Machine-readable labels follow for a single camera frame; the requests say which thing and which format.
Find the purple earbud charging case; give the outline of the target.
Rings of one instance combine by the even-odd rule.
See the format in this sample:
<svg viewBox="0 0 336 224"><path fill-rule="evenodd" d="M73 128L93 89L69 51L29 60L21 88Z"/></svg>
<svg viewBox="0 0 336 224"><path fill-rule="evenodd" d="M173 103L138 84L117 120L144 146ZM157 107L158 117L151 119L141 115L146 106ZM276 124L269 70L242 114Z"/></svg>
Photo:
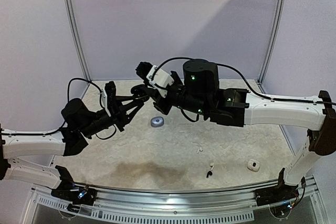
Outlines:
<svg viewBox="0 0 336 224"><path fill-rule="evenodd" d="M161 117L161 116L156 116L156 117L153 117L151 120L150 120L150 125L152 127L162 127L164 125L164 118Z"/></svg>

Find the black earbud charging case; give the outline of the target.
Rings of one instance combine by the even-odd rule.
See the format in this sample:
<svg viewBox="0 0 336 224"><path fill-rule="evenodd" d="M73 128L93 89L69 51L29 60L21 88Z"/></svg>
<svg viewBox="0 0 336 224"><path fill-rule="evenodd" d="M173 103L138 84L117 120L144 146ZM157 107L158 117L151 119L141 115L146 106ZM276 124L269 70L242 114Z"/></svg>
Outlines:
<svg viewBox="0 0 336 224"><path fill-rule="evenodd" d="M144 84L139 84L133 86L130 90L133 100L139 100L146 102L149 100L150 96L146 93L147 86Z"/></svg>

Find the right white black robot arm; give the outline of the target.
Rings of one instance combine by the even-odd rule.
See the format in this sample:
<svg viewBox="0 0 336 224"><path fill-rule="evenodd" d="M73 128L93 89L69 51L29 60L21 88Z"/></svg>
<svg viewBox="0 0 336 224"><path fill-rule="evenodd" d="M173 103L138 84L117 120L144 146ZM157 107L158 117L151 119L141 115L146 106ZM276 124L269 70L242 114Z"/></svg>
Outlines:
<svg viewBox="0 0 336 224"><path fill-rule="evenodd" d="M323 156L335 152L335 104L322 90L311 97L261 94L246 89L219 87L219 65L204 59L185 58L183 79L153 66L146 75L158 93L154 106L163 114L172 107L195 113L198 118L223 126L288 125L307 129L307 139L298 154L284 167L275 186L254 192L258 206L294 199L299 202L299 186L304 176Z"/></svg>

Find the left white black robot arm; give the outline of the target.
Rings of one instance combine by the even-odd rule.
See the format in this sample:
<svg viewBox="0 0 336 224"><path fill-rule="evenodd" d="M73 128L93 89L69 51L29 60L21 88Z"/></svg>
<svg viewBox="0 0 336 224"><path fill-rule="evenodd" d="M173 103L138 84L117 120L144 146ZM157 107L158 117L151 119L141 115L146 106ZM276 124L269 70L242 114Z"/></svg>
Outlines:
<svg viewBox="0 0 336 224"><path fill-rule="evenodd" d="M87 146L87 139L114 126L123 131L148 100L147 95L107 95L104 109L92 112L80 98L70 100L61 114L67 123L52 132L1 130L1 179L20 180L45 186L51 195L74 205L92 206L97 191L88 185L77 187L71 174L59 165L43 166L23 161L22 156L75 156Z"/></svg>

